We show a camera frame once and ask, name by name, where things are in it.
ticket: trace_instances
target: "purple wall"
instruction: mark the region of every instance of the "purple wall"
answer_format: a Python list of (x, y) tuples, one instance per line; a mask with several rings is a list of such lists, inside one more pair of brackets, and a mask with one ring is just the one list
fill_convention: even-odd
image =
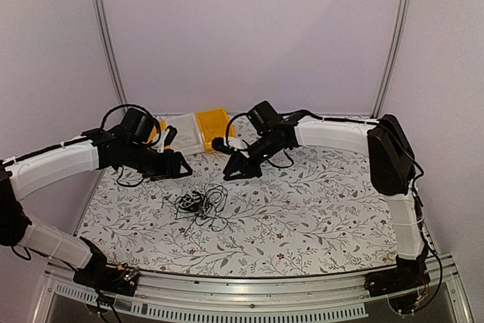
[(105, 0), (130, 101), (367, 114), (398, 0)]
[[(116, 103), (92, 0), (0, 0), (0, 157), (21, 155), (95, 127)], [(79, 220), (95, 173), (23, 202), (64, 231)], [(29, 320), (45, 260), (0, 247), (0, 321)]]
[(426, 171), (426, 221), (484, 321), (484, 0), (411, 0), (385, 112)]

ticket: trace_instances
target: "cord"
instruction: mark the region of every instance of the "cord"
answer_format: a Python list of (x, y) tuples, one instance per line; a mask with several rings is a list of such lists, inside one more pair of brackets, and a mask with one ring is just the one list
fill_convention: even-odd
[(133, 107), (135, 109), (141, 110), (141, 111), (143, 111), (146, 115), (148, 115), (154, 121), (154, 127), (157, 130), (156, 140), (153, 140), (151, 143), (147, 143), (147, 144), (143, 144), (143, 145), (145, 147), (147, 147), (147, 148), (156, 145), (160, 141), (160, 139), (161, 139), (161, 126), (160, 126), (160, 123), (158, 122), (157, 118), (154, 117), (153, 115), (151, 115), (151, 113), (147, 109), (145, 109), (144, 107), (139, 106), (137, 104), (121, 104), (121, 105), (118, 105), (118, 106), (113, 107), (112, 109), (110, 109), (109, 111), (107, 111), (105, 113), (105, 115), (103, 116), (103, 119), (101, 121), (101, 126), (99, 127), (99, 129), (104, 129), (104, 126), (106, 125), (106, 122), (107, 122), (107, 118), (114, 111), (117, 111), (119, 109), (123, 109), (124, 107)]
[(292, 113), (281, 113), (280, 115), (289, 116), (289, 115), (292, 115), (293, 113), (304, 113), (306, 116), (310, 116), (316, 120), (332, 121), (336, 123), (356, 123), (356, 124), (378, 125), (377, 121), (358, 120), (358, 119), (350, 119), (348, 117), (336, 117), (336, 116), (322, 117), (306, 109), (293, 111)]
[[(221, 232), (228, 226), (228, 219), (221, 216), (228, 198), (228, 191), (222, 185), (207, 183), (203, 186), (203, 192), (192, 191), (176, 199), (175, 220), (186, 219), (190, 216), (179, 217), (179, 213), (192, 213), (193, 220), (185, 231), (188, 233), (192, 225), (199, 227), (209, 223), (213, 232)], [(217, 228), (215, 222), (222, 221), (223, 226)]]
[[(73, 270), (74, 272), (78, 272), (78, 269), (76, 269), (75, 267), (73, 267), (72, 265), (70, 265), (68, 262), (65, 262), (63, 261), (63, 263), (68, 266), (71, 270)], [(113, 314), (114, 316), (116, 317), (116, 320), (117, 320), (117, 323), (122, 323), (121, 322), (121, 318), (119, 317), (118, 315), (118, 312), (114, 309), (114, 305), (109, 301), (109, 299), (101, 292), (101, 290), (99, 289), (99, 287), (93, 283), (92, 281), (90, 281), (89, 279), (87, 279), (84, 275), (82, 274), (78, 274), (79, 277), (82, 278), (82, 280), (87, 284), (89, 285), (90, 287), (92, 287), (96, 294), (98, 295), (98, 301), (97, 301), (97, 304), (98, 304), (98, 317), (102, 319), (102, 321), (106, 322), (106, 323), (109, 323), (109, 321), (102, 316), (100, 310), (101, 310), (101, 306), (100, 306), (100, 303), (99, 303), (99, 300), (103, 300), (110, 308), (111, 310), (113, 311)]]
[(439, 255), (437, 255), (437, 252), (430, 247), (429, 241), (427, 241), (427, 239), (425, 238), (424, 233), (422, 231), (420, 231), (420, 236), (422, 237), (422, 240), (425, 243), (426, 248), (436, 258), (437, 263), (439, 264), (440, 276), (439, 276), (439, 283), (437, 284), (436, 291), (434, 291), (433, 295), (428, 299), (428, 301), (426, 301), (426, 303), (423, 304), (422, 306), (419, 306), (415, 310), (415, 312), (419, 312), (420, 310), (422, 310), (423, 308), (425, 308), (426, 306), (428, 306), (432, 302), (432, 300), (435, 299), (435, 297), (439, 293), (440, 287), (442, 286), (442, 281), (444, 279), (444, 268), (442, 266), (442, 260), (439, 258)]
[(96, 299), (96, 305), (98, 306), (98, 317), (100, 320), (102, 320), (104, 323), (110, 323), (105, 317), (104, 317), (104, 313), (102, 312), (101, 313), (101, 302), (99, 301), (99, 299)]
[(4, 168), (6, 168), (8, 166), (13, 166), (17, 162), (23, 162), (24, 160), (27, 160), (27, 159), (33, 158), (33, 157), (37, 157), (38, 155), (47, 153), (49, 151), (55, 151), (56, 149), (61, 149), (63, 147), (68, 147), (70, 145), (82, 143), (82, 142), (88, 141), (88, 140), (90, 140), (90, 139), (84, 137), (84, 138), (78, 138), (78, 139), (73, 139), (73, 140), (65, 141), (62, 144), (51, 145), (50, 147), (46, 147), (46, 148), (40, 149), (38, 151), (33, 151), (31, 153), (24, 154), (21, 157), (16, 157), (13, 160), (9, 160), (8, 162), (3, 163), (3, 164), (0, 161), (0, 166), (3, 166)]
[(236, 119), (242, 116), (247, 116), (247, 113), (238, 113), (237, 115), (232, 117), (227, 124), (227, 128), (225, 129), (225, 143), (227, 144), (228, 147), (230, 147), (230, 144), (228, 143), (228, 133), (230, 132), (230, 127), (232, 126), (232, 124)]
[(120, 185), (121, 187), (126, 187), (126, 188), (134, 188), (134, 187), (138, 187), (141, 183), (143, 183), (144, 181), (144, 178), (141, 178), (141, 181), (139, 182), (136, 182), (135, 184), (133, 185), (128, 185), (126, 183), (122, 183), (120, 180), (121, 178), (123, 177), (123, 173), (124, 173), (124, 166), (121, 166), (121, 173), (119, 174), (117, 180), (116, 180), (116, 183), (118, 185)]
[(294, 159), (291, 158), (290, 155), (287, 153), (287, 148), (285, 148), (283, 152), (286, 158), (290, 161), (289, 166), (278, 166), (277, 164), (274, 164), (273, 162), (271, 162), (269, 159), (267, 159), (267, 163), (271, 164), (274, 168), (279, 168), (279, 169), (286, 169), (286, 168), (292, 167), (294, 165)]
[(15, 254), (15, 256), (20, 257), (22, 260), (25, 260), (25, 261), (32, 260), (32, 256), (30, 255), (30, 252), (26, 247), (24, 247), (23, 249), (25, 250), (25, 253), (27, 254), (27, 256), (20, 255), (13, 246), (10, 246), (10, 248), (12, 249), (12, 252)]

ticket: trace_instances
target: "black bracket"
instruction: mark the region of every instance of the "black bracket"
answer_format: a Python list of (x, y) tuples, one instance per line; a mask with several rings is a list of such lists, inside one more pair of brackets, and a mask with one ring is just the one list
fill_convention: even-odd
[(299, 147), (294, 128), (304, 116), (305, 113), (295, 112), (285, 119), (270, 103), (263, 101), (247, 113), (247, 118), (260, 138), (243, 152), (224, 145), (223, 138), (213, 139), (212, 147), (215, 151), (230, 155), (223, 171), (224, 180), (261, 177), (261, 163), (285, 148)]
[(80, 237), (91, 249), (92, 257), (84, 269), (78, 269), (73, 281), (86, 287), (96, 287), (99, 290), (133, 297), (138, 286), (138, 270), (123, 266), (108, 266), (106, 256), (91, 241)]
[(365, 289), (371, 297), (378, 297), (399, 291), (412, 289), (430, 283), (430, 276), (425, 265), (427, 247), (416, 260), (396, 257), (396, 268), (371, 272), (365, 276)]
[(0, 245), (15, 246), (32, 222), (23, 213), (10, 182), (11, 172), (0, 161)]
[(396, 117), (384, 115), (378, 121), (367, 135), (371, 184), (386, 196), (407, 194), (415, 167), (405, 152), (412, 158), (414, 152)]

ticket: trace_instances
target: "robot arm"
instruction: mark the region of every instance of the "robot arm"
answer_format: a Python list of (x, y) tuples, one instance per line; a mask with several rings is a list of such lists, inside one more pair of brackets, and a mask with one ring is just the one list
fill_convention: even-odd
[(371, 296), (395, 293), (430, 282), (425, 266), (427, 244), (421, 235), (423, 217), (414, 189), (414, 154), (394, 116), (380, 120), (351, 120), (316, 116), (307, 110), (278, 114), (267, 102), (246, 114), (260, 138), (246, 148), (234, 148), (216, 138), (213, 148), (229, 154), (225, 180), (260, 177), (260, 164), (285, 148), (315, 145), (367, 155), (371, 183), (383, 195), (396, 231), (397, 267), (369, 274), (365, 287)]
[[(78, 270), (80, 284), (87, 279), (102, 290), (126, 292), (122, 284), (116, 289), (109, 286), (105, 279), (110, 273), (107, 259), (94, 244), (27, 217), (20, 201), (72, 175), (108, 166), (114, 169), (128, 166), (151, 179), (190, 175), (192, 170), (182, 154), (164, 148), (159, 153), (150, 148), (153, 143), (147, 144), (156, 125), (151, 115), (130, 108), (123, 121), (109, 131), (93, 129), (59, 145), (0, 162), (0, 244), (18, 245), (62, 260)], [(159, 130), (159, 134), (158, 143), (169, 145), (176, 130)]]

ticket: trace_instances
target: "floral tablecloth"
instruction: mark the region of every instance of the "floral tablecloth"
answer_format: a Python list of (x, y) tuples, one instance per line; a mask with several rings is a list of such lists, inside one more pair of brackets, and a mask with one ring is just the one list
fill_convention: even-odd
[[(247, 141), (255, 132), (245, 119), (236, 123)], [(119, 173), (105, 172), (78, 235), (100, 247), (111, 262), (141, 269), (195, 275), (267, 277), (351, 272), (394, 263), (396, 238), (388, 206), (373, 189), (368, 159), (361, 154), (320, 147), (288, 152), (289, 169), (265, 163), (260, 179), (224, 182), (223, 154), (187, 157), (190, 177), (116, 184)], [(274, 163), (287, 163), (283, 154)], [(125, 172), (124, 182), (140, 176)], [(223, 185), (227, 227), (175, 219), (175, 200), (207, 183)]]

